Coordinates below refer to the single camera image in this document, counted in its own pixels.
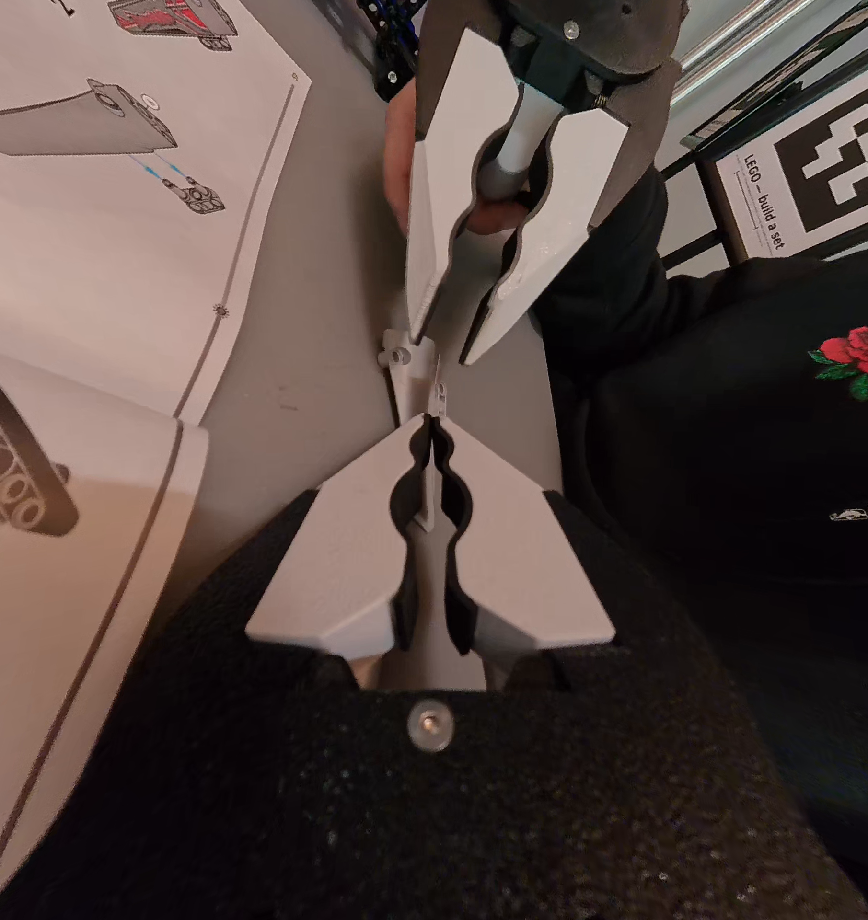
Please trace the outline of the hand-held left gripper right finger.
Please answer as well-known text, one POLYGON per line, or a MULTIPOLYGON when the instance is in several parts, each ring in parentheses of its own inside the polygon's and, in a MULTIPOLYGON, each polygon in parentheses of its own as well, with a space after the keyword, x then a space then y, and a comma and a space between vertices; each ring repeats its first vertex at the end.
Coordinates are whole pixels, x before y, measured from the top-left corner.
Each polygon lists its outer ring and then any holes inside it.
POLYGON ((541 652, 612 644, 616 629, 556 513, 563 497, 451 420, 434 420, 434 456, 454 525, 444 609, 459 654, 509 674, 541 652))

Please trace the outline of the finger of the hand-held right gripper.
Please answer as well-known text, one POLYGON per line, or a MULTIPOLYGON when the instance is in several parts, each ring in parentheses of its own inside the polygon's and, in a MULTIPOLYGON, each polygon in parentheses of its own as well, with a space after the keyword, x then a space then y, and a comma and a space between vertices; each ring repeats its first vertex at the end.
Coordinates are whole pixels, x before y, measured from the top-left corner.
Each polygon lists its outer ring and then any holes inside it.
POLYGON ((547 146, 547 183, 520 224, 509 267, 480 305, 463 347, 470 366, 526 314, 588 240, 593 214, 629 131, 612 115, 565 115, 547 146))
POLYGON ((427 331, 452 261, 453 240, 472 213, 489 144, 508 129, 521 91, 499 45, 464 29, 410 179, 405 266, 409 335, 427 331))

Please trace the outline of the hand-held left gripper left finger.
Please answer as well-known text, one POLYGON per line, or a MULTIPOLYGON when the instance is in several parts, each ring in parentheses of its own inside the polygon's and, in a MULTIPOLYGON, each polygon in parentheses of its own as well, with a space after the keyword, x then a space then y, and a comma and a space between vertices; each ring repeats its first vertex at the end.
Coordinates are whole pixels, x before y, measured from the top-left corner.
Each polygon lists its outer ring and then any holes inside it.
POLYGON ((432 446, 421 413, 327 479, 248 621, 255 641, 343 659, 408 650, 419 609, 409 524, 432 446))

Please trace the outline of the white curved toy panel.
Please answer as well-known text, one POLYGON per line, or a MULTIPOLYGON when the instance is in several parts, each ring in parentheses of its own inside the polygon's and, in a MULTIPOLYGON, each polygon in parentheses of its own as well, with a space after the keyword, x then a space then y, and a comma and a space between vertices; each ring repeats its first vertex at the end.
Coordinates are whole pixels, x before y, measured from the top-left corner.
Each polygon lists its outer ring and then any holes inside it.
MULTIPOLYGON (((387 372, 395 420, 403 424, 427 412, 446 415, 447 390, 440 380, 440 353, 428 338, 413 344, 404 331, 388 329, 382 338, 379 363, 387 372)), ((486 674, 473 653, 454 647, 444 607, 447 546, 455 528, 441 509, 442 477, 431 457, 422 481, 421 510, 410 523, 417 566, 418 614, 409 650, 392 650, 379 667, 380 688, 484 691, 486 674)))

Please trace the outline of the person's right hand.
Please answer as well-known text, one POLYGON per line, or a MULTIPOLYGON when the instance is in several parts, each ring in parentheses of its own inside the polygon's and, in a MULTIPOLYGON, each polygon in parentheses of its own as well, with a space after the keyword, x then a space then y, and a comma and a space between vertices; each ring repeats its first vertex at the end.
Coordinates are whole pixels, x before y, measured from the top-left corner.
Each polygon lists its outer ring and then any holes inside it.
MULTIPOLYGON (((416 144, 416 80, 407 83, 389 104, 383 151, 383 189, 404 236, 408 234, 411 176, 416 144)), ((465 228, 491 236, 520 226, 528 209, 518 201, 478 200, 465 228)))

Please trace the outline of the black toy brick model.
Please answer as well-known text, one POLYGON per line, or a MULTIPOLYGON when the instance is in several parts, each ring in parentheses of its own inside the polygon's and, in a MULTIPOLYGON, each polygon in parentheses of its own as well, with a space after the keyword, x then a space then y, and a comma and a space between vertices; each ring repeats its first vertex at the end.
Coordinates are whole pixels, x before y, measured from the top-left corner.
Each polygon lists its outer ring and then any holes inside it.
POLYGON ((417 74, 419 51, 416 18, 427 1, 358 1, 374 32, 375 90, 390 102, 417 74))

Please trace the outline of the person's black sweatshirt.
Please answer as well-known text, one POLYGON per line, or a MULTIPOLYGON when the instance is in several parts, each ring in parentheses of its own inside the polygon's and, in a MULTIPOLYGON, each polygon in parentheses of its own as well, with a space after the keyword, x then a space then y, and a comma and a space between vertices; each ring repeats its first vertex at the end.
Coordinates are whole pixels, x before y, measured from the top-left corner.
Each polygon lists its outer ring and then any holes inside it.
POLYGON ((536 310, 566 490, 680 593, 868 901, 868 250, 670 279, 645 229, 536 310))

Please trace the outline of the framed sign with checkered tag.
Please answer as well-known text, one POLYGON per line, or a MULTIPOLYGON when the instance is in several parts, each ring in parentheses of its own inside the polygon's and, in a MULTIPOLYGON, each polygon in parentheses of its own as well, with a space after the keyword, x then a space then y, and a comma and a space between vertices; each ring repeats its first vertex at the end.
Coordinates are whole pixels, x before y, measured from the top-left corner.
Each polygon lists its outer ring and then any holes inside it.
POLYGON ((729 262, 868 243, 868 69, 700 164, 729 262))

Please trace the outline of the paper instruction booklet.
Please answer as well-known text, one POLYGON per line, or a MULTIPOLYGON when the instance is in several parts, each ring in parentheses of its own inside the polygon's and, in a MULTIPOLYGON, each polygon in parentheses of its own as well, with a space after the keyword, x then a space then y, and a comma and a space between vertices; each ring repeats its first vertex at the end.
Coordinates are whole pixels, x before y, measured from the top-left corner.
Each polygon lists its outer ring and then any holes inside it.
POLYGON ((184 540, 310 87, 243 2, 0 2, 0 893, 184 540))

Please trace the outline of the silver metal rail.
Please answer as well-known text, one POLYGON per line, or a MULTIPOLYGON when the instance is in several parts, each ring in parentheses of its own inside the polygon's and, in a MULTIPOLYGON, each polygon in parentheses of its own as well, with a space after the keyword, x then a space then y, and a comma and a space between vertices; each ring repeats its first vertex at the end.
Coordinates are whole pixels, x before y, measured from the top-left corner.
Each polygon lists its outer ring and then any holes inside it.
MULTIPOLYGON (((788 23, 802 17, 811 6, 814 6, 812 1, 750 2, 681 57, 681 77, 674 87, 670 107, 681 106, 734 63, 771 40, 788 23)), ((868 2, 854 2, 847 8, 835 2, 833 9, 842 16, 780 63, 765 77, 764 84, 757 84, 755 100, 808 72, 868 28, 868 2)))

